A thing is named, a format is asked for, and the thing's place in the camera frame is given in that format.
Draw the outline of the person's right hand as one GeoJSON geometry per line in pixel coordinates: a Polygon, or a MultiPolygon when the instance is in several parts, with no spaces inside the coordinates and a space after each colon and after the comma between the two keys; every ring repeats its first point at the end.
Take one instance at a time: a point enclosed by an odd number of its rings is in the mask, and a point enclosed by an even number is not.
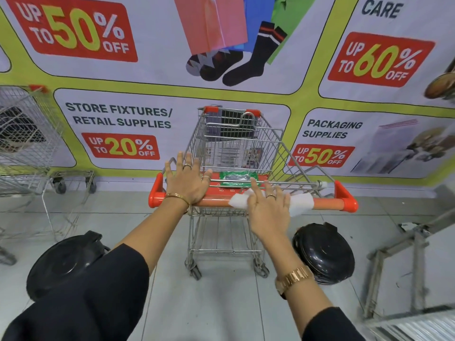
{"type": "Polygon", "coordinates": [[[290,222],[290,215],[283,208],[285,193],[280,186],[273,185],[273,187],[274,202],[267,204],[264,189],[261,189],[256,180],[251,178],[251,189],[254,195],[250,195],[247,200],[251,229],[264,247],[277,243],[279,239],[287,239],[290,222]]]}

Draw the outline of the person's left hand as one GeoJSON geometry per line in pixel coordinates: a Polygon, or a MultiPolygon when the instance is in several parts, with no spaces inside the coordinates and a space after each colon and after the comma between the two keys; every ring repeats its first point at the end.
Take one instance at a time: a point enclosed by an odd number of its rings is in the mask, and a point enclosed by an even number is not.
{"type": "Polygon", "coordinates": [[[185,154],[180,151],[177,154],[177,172],[175,176],[166,176],[167,193],[172,196],[181,196],[188,204],[194,205],[206,194],[207,190],[202,189],[202,175],[200,161],[193,159],[193,173],[184,173],[185,154]]]}

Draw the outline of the white wet wipe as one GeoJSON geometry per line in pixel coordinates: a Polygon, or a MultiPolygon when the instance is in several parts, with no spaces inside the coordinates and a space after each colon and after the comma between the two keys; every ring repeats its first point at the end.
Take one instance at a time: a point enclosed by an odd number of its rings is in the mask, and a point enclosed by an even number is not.
{"type": "MultiPolygon", "coordinates": [[[[247,210],[247,200],[250,195],[254,195],[254,191],[250,188],[242,194],[234,194],[228,201],[228,205],[241,210],[247,210]]],[[[289,205],[290,217],[303,215],[314,208],[314,199],[310,193],[291,195],[289,205]]]]}

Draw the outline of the metal shopping cart orange handle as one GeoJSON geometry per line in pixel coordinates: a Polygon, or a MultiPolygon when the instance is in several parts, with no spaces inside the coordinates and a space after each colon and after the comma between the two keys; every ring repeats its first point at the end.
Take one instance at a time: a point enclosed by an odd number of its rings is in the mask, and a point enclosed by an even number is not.
{"type": "Polygon", "coordinates": [[[257,275],[267,278],[265,251],[252,233],[247,210],[236,209],[228,205],[234,194],[242,194],[247,188],[220,186],[219,173],[222,171],[249,171],[251,177],[264,189],[264,181],[278,185],[290,195],[310,193],[314,199],[314,208],[318,211],[356,212],[358,203],[344,188],[341,182],[334,180],[320,165],[303,168],[297,162],[282,141],[283,131],[274,128],[256,109],[223,108],[211,105],[198,108],[198,121],[193,131],[186,152],[200,160],[202,174],[212,169],[213,175],[205,196],[188,210],[190,216],[187,256],[185,268],[195,280],[202,277],[195,255],[221,254],[242,255],[253,258],[253,269],[257,275]],[[222,110],[252,113],[257,117],[254,138],[227,138],[220,136],[222,110]],[[263,148],[264,153],[259,169],[243,168],[244,152],[250,148],[263,148]],[[199,229],[205,228],[209,217],[216,221],[225,220],[228,225],[242,225],[246,246],[235,248],[203,248],[203,235],[199,229]]]}

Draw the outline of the person's left forearm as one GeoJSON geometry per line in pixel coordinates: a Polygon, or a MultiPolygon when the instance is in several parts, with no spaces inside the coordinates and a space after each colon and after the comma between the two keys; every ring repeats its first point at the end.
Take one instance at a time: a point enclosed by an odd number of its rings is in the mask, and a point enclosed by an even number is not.
{"type": "Polygon", "coordinates": [[[176,226],[190,205],[178,194],[176,196],[167,194],[161,205],[114,248],[126,245],[137,251],[144,258],[151,275],[176,226]]]}

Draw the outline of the person's right forearm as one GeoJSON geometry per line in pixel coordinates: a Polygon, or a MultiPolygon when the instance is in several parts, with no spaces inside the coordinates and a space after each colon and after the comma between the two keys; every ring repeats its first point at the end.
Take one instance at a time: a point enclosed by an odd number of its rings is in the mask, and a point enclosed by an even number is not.
{"type": "MultiPolygon", "coordinates": [[[[303,265],[288,238],[279,239],[277,243],[265,247],[265,249],[278,277],[303,265]]],[[[285,295],[300,336],[303,335],[305,327],[313,317],[322,310],[333,306],[316,281],[312,279],[294,284],[285,295]]]]}

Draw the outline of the green wipes packet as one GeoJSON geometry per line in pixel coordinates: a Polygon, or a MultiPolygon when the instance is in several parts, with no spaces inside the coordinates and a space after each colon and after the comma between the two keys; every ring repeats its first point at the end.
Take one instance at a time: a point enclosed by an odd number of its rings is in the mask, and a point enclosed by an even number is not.
{"type": "Polygon", "coordinates": [[[233,188],[251,187],[251,173],[249,171],[222,171],[219,173],[220,186],[233,188]]]}

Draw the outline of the small dark printed packet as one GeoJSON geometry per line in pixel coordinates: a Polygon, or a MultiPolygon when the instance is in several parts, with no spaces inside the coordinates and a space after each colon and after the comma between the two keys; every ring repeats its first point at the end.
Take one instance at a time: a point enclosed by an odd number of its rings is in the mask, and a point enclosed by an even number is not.
{"type": "Polygon", "coordinates": [[[259,169],[263,153],[263,148],[250,148],[245,150],[242,167],[246,169],[259,169]]]}

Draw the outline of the black box in cart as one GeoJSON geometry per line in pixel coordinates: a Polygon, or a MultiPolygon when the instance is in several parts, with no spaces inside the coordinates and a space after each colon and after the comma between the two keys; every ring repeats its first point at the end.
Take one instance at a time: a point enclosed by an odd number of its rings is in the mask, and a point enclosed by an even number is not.
{"type": "Polygon", "coordinates": [[[257,117],[252,113],[222,110],[220,136],[227,138],[254,138],[257,117]]]}

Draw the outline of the black round lidded bin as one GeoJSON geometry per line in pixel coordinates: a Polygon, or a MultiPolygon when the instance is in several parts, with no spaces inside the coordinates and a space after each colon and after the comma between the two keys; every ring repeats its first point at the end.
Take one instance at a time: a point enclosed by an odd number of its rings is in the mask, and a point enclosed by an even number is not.
{"type": "Polygon", "coordinates": [[[330,223],[310,223],[300,227],[293,235],[292,245],[321,285],[338,284],[354,273],[354,253],[338,233],[338,228],[330,223]]]}
{"type": "Polygon", "coordinates": [[[111,248],[92,230],[57,242],[33,264],[26,279],[26,292],[33,302],[54,288],[81,275],[87,267],[107,254],[111,248]]]}

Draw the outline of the gold wrist watch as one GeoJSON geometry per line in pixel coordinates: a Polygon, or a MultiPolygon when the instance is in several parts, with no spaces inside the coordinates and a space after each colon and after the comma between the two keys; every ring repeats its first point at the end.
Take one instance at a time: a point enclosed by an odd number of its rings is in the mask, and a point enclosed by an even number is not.
{"type": "Polygon", "coordinates": [[[314,274],[307,265],[302,265],[282,277],[277,276],[275,279],[275,287],[281,298],[287,300],[285,294],[288,289],[294,284],[307,279],[314,280],[314,274]]]}

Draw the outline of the printed sale banner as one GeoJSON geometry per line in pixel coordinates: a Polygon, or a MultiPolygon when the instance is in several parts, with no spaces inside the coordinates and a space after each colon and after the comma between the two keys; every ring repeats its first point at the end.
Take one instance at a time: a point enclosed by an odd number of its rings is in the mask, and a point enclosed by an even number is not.
{"type": "Polygon", "coordinates": [[[256,109],[347,183],[455,175],[455,0],[0,0],[0,85],[44,85],[57,166],[154,176],[198,108],[256,109]]]}

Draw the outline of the black garment sleeve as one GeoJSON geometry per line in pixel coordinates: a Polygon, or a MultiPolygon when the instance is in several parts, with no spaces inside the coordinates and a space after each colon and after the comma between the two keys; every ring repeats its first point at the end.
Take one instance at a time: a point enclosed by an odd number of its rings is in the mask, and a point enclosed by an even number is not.
{"type": "Polygon", "coordinates": [[[302,341],[366,341],[338,307],[329,307],[311,319],[302,341]]]}
{"type": "Polygon", "coordinates": [[[120,245],[18,315],[1,341],[127,341],[148,287],[144,257],[120,245]]]}

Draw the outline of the empty metal shopping cart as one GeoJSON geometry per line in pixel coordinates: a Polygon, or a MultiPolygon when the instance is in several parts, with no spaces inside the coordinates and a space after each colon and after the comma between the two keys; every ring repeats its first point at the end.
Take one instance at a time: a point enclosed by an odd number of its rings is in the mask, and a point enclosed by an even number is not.
{"type": "Polygon", "coordinates": [[[46,142],[33,143],[16,153],[0,152],[0,201],[23,198],[23,204],[8,212],[25,212],[39,200],[49,226],[1,225],[0,241],[52,237],[55,242],[74,235],[80,214],[91,194],[96,192],[95,173],[76,170],[75,165],[61,170],[55,160],[65,158],[64,122],[60,119],[52,94],[44,85],[0,85],[0,113],[20,108],[42,131],[46,142]]]}

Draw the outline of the black bag in cart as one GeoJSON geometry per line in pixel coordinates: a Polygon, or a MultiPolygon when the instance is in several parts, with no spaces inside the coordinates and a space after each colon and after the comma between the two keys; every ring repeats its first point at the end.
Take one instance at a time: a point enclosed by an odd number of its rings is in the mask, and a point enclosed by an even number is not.
{"type": "Polygon", "coordinates": [[[0,152],[16,153],[46,138],[35,122],[20,108],[10,107],[0,113],[0,152]]]}

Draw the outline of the white corrugated sheet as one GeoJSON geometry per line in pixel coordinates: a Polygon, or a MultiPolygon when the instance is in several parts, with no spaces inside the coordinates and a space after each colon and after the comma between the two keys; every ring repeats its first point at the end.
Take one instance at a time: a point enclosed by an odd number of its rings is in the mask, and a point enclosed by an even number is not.
{"type": "Polygon", "coordinates": [[[364,326],[380,341],[455,341],[455,309],[368,320],[364,326]]]}

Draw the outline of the grey metal rack frame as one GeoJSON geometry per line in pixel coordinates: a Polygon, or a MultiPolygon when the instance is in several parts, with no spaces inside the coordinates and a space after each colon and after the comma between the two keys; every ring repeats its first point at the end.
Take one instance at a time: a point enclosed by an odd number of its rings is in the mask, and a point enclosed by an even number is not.
{"type": "Polygon", "coordinates": [[[436,197],[446,211],[369,254],[360,328],[375,341],[365,321],[455,309],[455,187],[439,186],[436,197]]]}

